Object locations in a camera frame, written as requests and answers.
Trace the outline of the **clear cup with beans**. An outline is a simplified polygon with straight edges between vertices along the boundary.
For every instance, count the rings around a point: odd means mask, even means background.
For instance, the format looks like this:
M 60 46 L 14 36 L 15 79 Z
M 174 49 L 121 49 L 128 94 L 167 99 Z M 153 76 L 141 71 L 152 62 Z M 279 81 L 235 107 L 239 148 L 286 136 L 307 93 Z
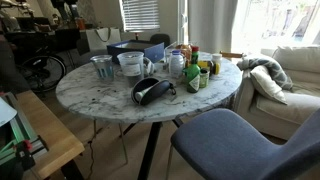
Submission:
M 144 78 L 144 54 L 138 51 L 125 52 L 117 56 L 123 75 L 130 87 Z

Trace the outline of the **clear cup blue stripes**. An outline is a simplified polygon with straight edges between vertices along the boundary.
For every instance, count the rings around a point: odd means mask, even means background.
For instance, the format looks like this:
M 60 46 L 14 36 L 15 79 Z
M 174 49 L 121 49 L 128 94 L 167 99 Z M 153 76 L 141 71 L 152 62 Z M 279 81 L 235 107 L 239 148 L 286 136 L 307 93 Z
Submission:
M 114 80 L 113 62 L 111 55 L 93 56 L 90 61 L 93 63 L 97 71 L 97 75 L 101 80 Z

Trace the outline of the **round marble table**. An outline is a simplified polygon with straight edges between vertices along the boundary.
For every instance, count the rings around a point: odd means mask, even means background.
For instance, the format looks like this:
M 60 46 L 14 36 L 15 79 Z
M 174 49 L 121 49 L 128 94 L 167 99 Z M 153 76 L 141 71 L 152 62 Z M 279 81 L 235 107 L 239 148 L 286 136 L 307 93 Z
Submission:
M 196 93 L 189 93 L 183 81 L 171 78 L 161 63 L 155 67 L 153 77 L 171 82 L 176 92 L 166 92 L 146 106 L 132 101 L 131 88 L 118 65 L 114 67 L 112 82 L 100 80 L 94 66 L 87 63 L 64 76 L 56 87 L 58 101 L 73 113 L 113 123 L 152 125 L 138 180 L 148 179 L 163 122 L 172 121 L 179 115 L 195 115 L 222 105 L 236 94 L 242 81 L 239 68 L 223 59 L 220 72 L 209 78 L 208 86 Z

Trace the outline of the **black open glasses case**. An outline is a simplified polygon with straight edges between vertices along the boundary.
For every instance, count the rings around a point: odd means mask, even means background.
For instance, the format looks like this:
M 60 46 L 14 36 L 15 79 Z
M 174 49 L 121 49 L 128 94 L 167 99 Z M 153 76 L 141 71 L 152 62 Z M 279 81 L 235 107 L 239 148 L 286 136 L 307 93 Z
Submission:
M 131 90 L 131 99 L 135 104 L 145 106 L 161 97 L 168 90 L 173 95 L 176 94 L 176 90 L 169 80 L 145 78 L 134 85 Z

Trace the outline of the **clear bottle blue cap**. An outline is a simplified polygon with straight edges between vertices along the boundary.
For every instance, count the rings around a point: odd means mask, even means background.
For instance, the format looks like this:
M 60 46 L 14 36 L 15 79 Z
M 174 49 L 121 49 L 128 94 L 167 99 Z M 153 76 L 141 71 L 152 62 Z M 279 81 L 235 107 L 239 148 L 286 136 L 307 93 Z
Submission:
M 179 78 L 184 68 L 184 58 L 180 50 L 173 50 L 169 58 L 169 73 L 172 78 Z

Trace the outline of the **green lime juice bottle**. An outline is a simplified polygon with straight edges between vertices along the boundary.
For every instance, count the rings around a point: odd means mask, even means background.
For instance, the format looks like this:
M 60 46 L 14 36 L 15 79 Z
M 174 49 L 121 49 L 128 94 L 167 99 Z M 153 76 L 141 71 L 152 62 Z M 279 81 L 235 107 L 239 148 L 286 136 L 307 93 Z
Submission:
M 187 91 L 197 93 L 200 83 L 200 67 L 198 66 L 199 52 L 194 51 L 191 56 L 190 64 L 183 70 L 186 75 Z

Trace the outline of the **navy blue cardboard box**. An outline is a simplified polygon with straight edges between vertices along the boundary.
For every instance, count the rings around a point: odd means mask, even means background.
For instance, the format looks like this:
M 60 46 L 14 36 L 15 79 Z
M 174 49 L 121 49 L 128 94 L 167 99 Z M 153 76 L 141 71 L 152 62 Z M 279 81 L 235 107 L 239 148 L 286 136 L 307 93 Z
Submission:
M 139 51 L 153 63 L 158 62 L 164 57 L 164 44 L 153 44 L 144 40 L 126 40 L 115 44 L 107 45 L 107 52 L 113 57 L 112 61 L 119 63 L 117 56 L 121 53 Z

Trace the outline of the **small green label jar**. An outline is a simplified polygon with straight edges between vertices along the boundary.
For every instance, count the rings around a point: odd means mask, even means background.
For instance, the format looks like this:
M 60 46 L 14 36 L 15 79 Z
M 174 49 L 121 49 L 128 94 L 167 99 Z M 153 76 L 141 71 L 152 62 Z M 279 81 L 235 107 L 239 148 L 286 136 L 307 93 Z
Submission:
M 209 71 L 205 68 L 202 68 L 200 70 L 200 83 L 199 87 L 200 88 L 205 88 L 208 85 L 209 81 Z

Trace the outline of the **red cap sauce bottle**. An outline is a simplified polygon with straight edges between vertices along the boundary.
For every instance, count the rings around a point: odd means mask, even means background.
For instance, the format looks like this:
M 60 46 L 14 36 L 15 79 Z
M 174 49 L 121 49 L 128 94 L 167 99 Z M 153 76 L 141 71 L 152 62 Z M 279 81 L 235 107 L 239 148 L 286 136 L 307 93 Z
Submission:
M 198 46 L 192 46 L 191 61 L 198 60 L 198 56 L 199 56 L 199 47 Z

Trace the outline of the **white pill bottle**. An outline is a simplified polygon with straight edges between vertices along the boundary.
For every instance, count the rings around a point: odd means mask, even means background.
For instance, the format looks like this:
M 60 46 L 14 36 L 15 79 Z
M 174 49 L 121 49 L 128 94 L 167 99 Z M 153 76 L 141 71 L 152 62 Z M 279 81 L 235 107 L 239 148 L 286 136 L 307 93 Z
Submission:
M 215 53 L 215 54 L 212 55 L 211 61 L 212 61 L 214 64 L 221 64 L 221 58 L 222 58 L 222 55 L 221 55 L 221 54 Z

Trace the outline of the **blue upholstered chair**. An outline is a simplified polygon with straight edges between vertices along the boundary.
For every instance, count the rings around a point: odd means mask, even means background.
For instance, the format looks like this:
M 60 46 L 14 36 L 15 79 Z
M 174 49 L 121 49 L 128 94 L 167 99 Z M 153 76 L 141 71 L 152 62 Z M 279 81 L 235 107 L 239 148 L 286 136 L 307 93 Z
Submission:
M 294 180 L 320 162 L 320 111 L 278 145 L 237 113 L 217 108 L 182 124 L 171 144 L 205 180 Z

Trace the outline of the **white window blinds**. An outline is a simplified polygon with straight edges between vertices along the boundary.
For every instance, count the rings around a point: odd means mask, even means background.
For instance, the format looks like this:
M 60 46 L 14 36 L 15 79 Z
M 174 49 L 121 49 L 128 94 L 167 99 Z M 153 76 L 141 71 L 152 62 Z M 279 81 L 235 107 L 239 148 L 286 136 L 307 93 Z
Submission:
M 158 0 L 119 0 L 119 3 L 126 32 L 160 29 Z

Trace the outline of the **white tote bag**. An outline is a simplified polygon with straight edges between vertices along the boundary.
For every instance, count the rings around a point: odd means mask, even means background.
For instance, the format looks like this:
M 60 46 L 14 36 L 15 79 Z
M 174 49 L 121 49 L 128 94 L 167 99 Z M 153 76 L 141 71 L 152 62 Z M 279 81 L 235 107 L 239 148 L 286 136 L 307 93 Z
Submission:
M 106 49 L 108 45 L 121 41 L 120 30 L 113 27 L 87 30 L 86 35 L 91 51 Z

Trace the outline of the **white curtain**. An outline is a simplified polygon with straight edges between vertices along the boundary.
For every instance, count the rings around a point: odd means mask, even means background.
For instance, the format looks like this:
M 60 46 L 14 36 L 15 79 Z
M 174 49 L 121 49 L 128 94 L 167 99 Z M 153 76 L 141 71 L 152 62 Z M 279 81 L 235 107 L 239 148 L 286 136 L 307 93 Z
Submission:
M 189 0 L 189 38 L 202 51 L 231 51 L 238 0 Z

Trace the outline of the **grey patterned blanket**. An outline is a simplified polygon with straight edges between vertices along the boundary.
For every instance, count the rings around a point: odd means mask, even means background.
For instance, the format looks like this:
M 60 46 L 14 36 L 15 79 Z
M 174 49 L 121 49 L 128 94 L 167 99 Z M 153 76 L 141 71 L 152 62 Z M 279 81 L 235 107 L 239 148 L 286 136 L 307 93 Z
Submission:
M 273 58 L 268 56 L 263 57 L 243 57 L 237 63 L 241 70 L 253 69 L 257 66 L 265 66 L 271 78 L 284 90 L 290 90 L 293 87 L 293 82 L 289 75 L 283 70 L 282 66 Z

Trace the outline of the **cream throw pillow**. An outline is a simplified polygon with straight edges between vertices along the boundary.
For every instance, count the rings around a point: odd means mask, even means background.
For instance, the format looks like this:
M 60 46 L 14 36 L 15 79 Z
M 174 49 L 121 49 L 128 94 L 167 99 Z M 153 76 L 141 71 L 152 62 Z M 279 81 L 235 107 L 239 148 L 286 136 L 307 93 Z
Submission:
M 282 88 L 271 78 L 265 66 L 259 65 L 253 68 L 250 77 L 255 89 L 265 98 L 287 104 Z

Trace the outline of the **black bicycle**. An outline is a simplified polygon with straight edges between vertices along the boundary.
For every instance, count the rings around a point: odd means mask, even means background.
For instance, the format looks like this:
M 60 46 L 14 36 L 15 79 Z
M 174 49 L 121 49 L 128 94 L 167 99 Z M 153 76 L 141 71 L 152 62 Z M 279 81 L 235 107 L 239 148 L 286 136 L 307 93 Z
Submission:
M 1 85 L 19 92 L 44 93 L 55 89 L 67 74 L 63 59 L 55 51 L 53 40 L 44 33 L 1 30 Z

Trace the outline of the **beige sofa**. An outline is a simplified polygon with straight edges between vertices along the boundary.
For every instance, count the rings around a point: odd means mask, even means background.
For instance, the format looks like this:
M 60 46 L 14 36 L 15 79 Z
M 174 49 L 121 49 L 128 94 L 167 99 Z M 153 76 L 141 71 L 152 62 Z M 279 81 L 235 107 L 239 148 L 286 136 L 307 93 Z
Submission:
M 235 112 L 259 131 L 289 139 L 320 108 L 320 46 L 280 46 L 237 66 L 243 80 Z

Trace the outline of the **green red clamp tool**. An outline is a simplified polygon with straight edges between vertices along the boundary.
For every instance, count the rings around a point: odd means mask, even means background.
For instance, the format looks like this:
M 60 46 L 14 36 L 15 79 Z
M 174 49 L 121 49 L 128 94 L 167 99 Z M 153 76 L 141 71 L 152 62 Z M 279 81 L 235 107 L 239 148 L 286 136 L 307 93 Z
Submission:
M 28 170 L 35 165 L 35 160 L 49 151 L 46 142 L 32 128 L 29 120 L 11 93 L 1 96 L 1 131 L 0 168 L 4 170 L 11 164 L 21 165 Z

